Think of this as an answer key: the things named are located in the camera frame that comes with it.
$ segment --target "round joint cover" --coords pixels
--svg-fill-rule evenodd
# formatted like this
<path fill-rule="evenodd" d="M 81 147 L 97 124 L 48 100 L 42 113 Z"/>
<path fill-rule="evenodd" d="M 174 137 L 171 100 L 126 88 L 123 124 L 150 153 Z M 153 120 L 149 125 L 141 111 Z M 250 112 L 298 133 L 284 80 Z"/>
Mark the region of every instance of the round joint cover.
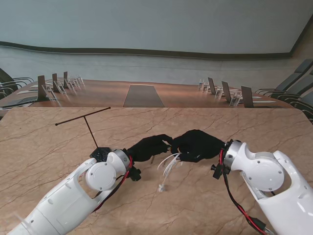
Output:
<path fill-rule="evenodd" d="M 272 159 L 254 160 L 246 171 L 249 184 L 262 191 L 274 191 L 284 182 L 283 168 Z"/>
<path fill-rule="evenodd" d="M 104 191 L 111 188 L 116 179 L 116 171 L 110 163 L 96 163 L 86 174 L 88 186 L 94 190 Z"/>

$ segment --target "white wall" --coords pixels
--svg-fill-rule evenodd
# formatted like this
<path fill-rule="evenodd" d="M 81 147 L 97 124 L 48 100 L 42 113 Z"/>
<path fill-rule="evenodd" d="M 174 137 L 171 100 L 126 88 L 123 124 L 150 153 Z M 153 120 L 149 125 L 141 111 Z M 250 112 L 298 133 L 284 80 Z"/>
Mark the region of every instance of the white wall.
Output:
<path fill-rule="evenodd" d="M 0 41 L 40 47 L 289 52 L 312 0 L 1 0 Z"/>
<path fill-rule="evenodd" d="M 12 77 L 51 78 L 81 74 L 85 79 L 197 84 L 211 76 L 216 85 L 241 85 L 253 90 L 276 87 L 306 58 L 313 58 L 313 24 L 294 56 L 279 60 L 222 61 L 133 55 L 79 55 L 42 53 L 0 47 L 0 68 Z"/>

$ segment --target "black cable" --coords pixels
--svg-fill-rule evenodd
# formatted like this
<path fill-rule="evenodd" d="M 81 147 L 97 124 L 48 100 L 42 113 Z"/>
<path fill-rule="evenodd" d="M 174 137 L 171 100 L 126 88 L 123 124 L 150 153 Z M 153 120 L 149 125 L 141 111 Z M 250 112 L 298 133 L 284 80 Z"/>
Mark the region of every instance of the black cable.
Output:
<path fill-rule="evenodd" d="M 116 178 L 116 180 L 118 180 L 119 178 L 123 177 L 124 175 L 120 175 L 119 177 Z"/>
<path fill-rule="evenodd" d="M 119 189 L 119 187 L 122 185 L 123 183 L 123 179 L 118 183 L 118 185 L 109 193 L 109 195 L 101 202 L 101 204 L 96 208 L 94 209 L 93 212 L 96 212 L 98 209 L 100 209 L 102 207 L 102 205 L 110 198 L 113 196 L 113 194 L 116 193 L 116 191 Z"/>
<path fill-rule="evenodd" d="M 262 234 L 259 230 L 262 230 L 262 231 L 263 231 L 264 228 L 265 228 L 265 224 L 264 224 L 262 221 L 260 221 L 259 219 L 250 217 L 250 216 L 248 215 L 249 218 L 253 221 L 254 224 L 259 224 L 259 225 L 258 225 L 258 228 L 257 228 L 256 226 L 254 226 L 254 225 L 248 220 L 248 218 L 246 217 L 246 214 L 244 214 L 244 213 L 242 212 L 242 210 L 245 211 L 245 209 L 234 199 L 233 195 L 231 194 L 231 192 L 230 192 L 230 190 L 229 190 L 229 184 L 228 184 L 228 179 L 227 179 L 227 175 L 226 175 L 226 167 L 225 167 L 225 165 L 223 165 L 223 171 L 222 171 L 222 172 L 223 172 L 223 178 L 224 178 L 224 182 L 225 182 L 225 185 L 226 185 L 226 189 L 227 189 L 227 192 L 228 192 L 228 195 L 229 195 L 231 201 L 234 203 L 234 205 L 237 207 L 237 209 L 245 216 L 245 218 L 246 218 L 248 224 L 249 224 L 255 231 L 257 231 L 257 232 L 259 232 L 260 234 Z"/>

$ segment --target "black connector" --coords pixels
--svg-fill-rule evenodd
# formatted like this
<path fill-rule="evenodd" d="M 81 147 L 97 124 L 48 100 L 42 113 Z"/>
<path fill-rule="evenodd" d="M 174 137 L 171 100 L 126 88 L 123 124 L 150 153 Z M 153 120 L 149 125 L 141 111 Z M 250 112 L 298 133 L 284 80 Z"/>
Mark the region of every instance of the black connector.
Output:
<path fill-rule="evenodd" d="M 253 218 L 251 216 L 249 216 L 250 219 L 253 221 L 253 223 L 255 223 L 256 226 L 258 226 L 259 229 L 261 229 L 262 231 L 265 230 L 266 228 L 266 224 L 263 223 L 261 220 L 259 220 L 258 218 Z"/>

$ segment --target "wire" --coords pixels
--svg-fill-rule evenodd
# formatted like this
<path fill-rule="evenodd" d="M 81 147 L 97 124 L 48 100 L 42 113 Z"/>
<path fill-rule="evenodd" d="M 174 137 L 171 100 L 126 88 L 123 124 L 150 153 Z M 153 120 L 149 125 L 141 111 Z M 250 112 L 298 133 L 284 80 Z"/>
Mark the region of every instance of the wire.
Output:
<path fill-rule="evenodd" d="M 109 193 L 109 195 L 100 203 L 100 205 L 99 205 L 96 209 L 94 209 L 93 212 L 96 212 L 97 210 L 99 210 L 99 209 L 102 207 L 102 205 L 103 205 L 110 197 L 112 197 L 113 194 L 116 193 L 116 191 L 119 189 L 119 187 L 121 187 L 122 183 L 123 183 L 123 182 L 125 181 L 125 179 L 127 178 L 128 174 L 129 174 L 129 171 L 130 171 L 130 169 L 131 169 L 132 166 L 133 166 L 133 158 L 132 158 L 131 156 L 129 156 L 129 159 L 130 159 L 130 164 L 129 164 L 129 166 L 128 166 L 129 170 L 128 170 L 128 171 L 126 172 L 126 174 L 123 176 L 122 180 L 118 183 L 118 185 Z"/>
<path fill-rule="evenodd" d="M 157 169 L 159 169 L 159 167 L 162 165 L 163 162 L 165 162 L 167 159 L 169 159 L 170 157 L 174 157 L 171 162 L 167 165 L 167 167 L 165 168 L 164 172 L 163 172 L 163 176 L 165 176 L 163 182 L 161 185 L 159 185 L 159 187 L 164 188 L 164 183 L 166 181 L 166 179 L 168 178 L 168 176 L 170 175 L 173 166 L 177 163 L 177 158 L 179 157 L 180 153 L 175 153 L 172 154 L 170 156 L 168 156 L 167 158 L 165 158 L 157 167 Z"/>
<path fill-rule="evenodd" d="M 220 164 L 223 165 L 223 149 L 220 151 Z M 230 190 L 229 190 L 229 184 L 228 184 L 228 179 L 227 179 L 227 175 L 226 175 L 226 171 L 225 171 L 225 165 L 223 165 L 222 168 L 222 172 L 223 172 L 223 177 L 224 177 L 224 182 L 226 185 L 226 189 L 228 192 L 228 195 L 231 199 L 231 201 L 234 203 L 234 205 L 238 208 L 238 210 L 245 216 L 248 224 L 253 227 L 256 231 L 260 232 L 263 235 L 266 235 L 266 232 L 264 232 L 262 229 L 260 229 L 251 219 L 251 217 L 246 213 L 245 209 L 234 199 L 233 195 L 231 194 Z"/>
<path fill-rule="evenodd" d="M 179 155 L 180 153 L 174 153 L 174 154 L 172 154 L 172 155 L 170 155 L 170 156 L 168 156 L 167 158 L 165 158 L 158 166 L 157 166 L 157 170 L 159 169 L 159 167 L 162 165 L 162 163 L 163 162 L 165 162 L 167 159 L 169 159 L 170 157 L 172 157 L 172 156 L 176 156 L 176 155 Z"/>

